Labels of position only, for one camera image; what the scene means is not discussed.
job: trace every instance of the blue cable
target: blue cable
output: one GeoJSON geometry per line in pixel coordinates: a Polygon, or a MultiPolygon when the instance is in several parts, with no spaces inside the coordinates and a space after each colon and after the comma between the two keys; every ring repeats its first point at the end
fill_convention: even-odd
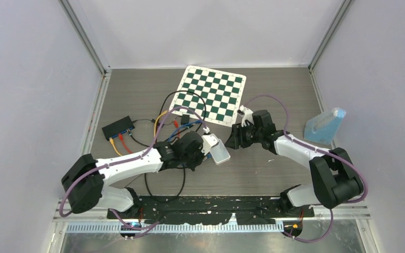
{"type": "Polygon", "coordinates": [[[182,126],[176,128],[176,130],[170,135],[170,137],[168,138],[167,141],[170,142],[170,141],[171,141],[171,137],[173,137],[173,135],[175,135],[181,128],[185,128],[185,127],[188,127],[188,126],[190,126],[190,125],[198,124],[198,123],[201,123],[201,121],[200,121],[200,120],[197,120],[197,121],[195,121],[195,122],[190,122],[190,123],[188,123],[188,124],[184,124],[184,125],[182,125],[182,126]]]}

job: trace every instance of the white backdrop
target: white backdrop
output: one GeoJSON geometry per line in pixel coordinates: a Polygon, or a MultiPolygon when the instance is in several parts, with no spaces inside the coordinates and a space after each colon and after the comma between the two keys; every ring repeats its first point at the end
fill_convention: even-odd
{"type": "Polygon", "coordinates": [[[42,252],[100,80],[58,1],[0,1],[0,253],[42,252]]]}
{"type": "Polygon", "coordinates": [[[71,0],[113,69],[308,66],[341,3],[71,0]]]}
{"type": "Polygon", "coordinates": [[[405,252],[405,1],[355,1],[315,75],[326,108],[347,111],[337,144],[369,182],[382,246],[405,252]]]}

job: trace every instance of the yellow cable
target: yellow cable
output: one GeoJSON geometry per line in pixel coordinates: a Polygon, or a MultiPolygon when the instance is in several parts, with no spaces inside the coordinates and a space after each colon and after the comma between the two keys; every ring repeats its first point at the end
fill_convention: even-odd
{"type": "Polygon", "coordinates": [[[158,127],[159,119],[160,119],[162,116],[164,116],[165,114],[167,114],[167,112],[168,112],[168,110],[165,110],[165,111],[162,112],[162,113],[158,116],[158,118],[156,119],[153,138],[156,136],[156,128],[158,127]]]}
{"type": "Polygon", "coordinates": [[[122,156],[122,154],[119,152],[119,150],[117,150],[117,148],[115,147],[114,144],[114,140],[112,138],[109,138],[109,142],[111,142],[112,147],[114,148],[114,151],[119,155],[122,156]]]}

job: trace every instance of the white ruler strip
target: white ruler strip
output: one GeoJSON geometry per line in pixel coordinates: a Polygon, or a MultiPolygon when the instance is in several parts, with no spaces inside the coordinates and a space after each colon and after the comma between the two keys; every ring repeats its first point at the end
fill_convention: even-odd
{"type": "MultiPolygon", "coordinates": [[[[121,230],[118,221],[109,222],[69,222],[66,233],[141,233],[143,231],[121,230]]],[[[237,225],[230,221],[224,225],[157,225],[149,233],[225,233],[225,232],[283,232],[283,222],[262,225],[237,225]]]]}

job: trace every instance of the robotic arm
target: robotic arm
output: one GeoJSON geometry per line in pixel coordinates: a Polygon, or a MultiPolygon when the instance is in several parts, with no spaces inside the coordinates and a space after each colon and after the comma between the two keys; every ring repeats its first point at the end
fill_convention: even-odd
{"type": "Polygon", "coordinates": [[[238,113],[243,117],[241,123],[232,125],[232,133],[225,146],[232,149],[247,148],[260,143],[273,154],[288,157],[303,165],[311,172],[312,184],[291,187],[280,194],[278,205],[283,212],[303,205],[322,204],[332,209],[364,190],[363,183],[356,172],[346,164],[318,151],[326,151],[351,162],[344,149],[328,150],[298,140],[292,134],[285,136],[283,130],[276,130],[267,110],[253,112],[244,106],[238,113]],[[314,150],[294,142],[297,140],[313,147],[314,150]]]}
{"type": "Polygon", "coordinates": [[[135,207],[138,207],[139,199],[134,190],[118,189],[110,185],[125,178],[172,169],[182,164],[194,171],[218,141],[214,134],[200,136],[191,131],[173,144],[165,141],[157,142],[147,155],[131,162],[124,160],[138,157],[146,150],[122,157],[97,160],[91,154],[83,155],[62,178],[65,191],[87,171],[109,163],[113,165],[87,176],[72,189],[68,198],[72,212],[82,213],[94,207],[101,207],[136,213],[135,207]]]}

